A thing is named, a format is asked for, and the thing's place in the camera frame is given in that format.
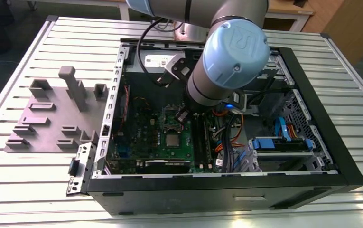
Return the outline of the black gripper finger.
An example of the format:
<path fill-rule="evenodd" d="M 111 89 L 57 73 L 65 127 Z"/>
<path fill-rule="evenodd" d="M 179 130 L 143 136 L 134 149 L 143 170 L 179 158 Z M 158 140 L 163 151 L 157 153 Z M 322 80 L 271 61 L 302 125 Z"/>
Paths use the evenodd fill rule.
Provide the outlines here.
<path fill-rule="evenodd" d="M 175 120 L 181 124 L 186 124 L 189 121 L 194 119 L 195 114 L 197 112 L 193 109 L 190 109 L 189 107 L 183 107 L 175 115 Z"/>

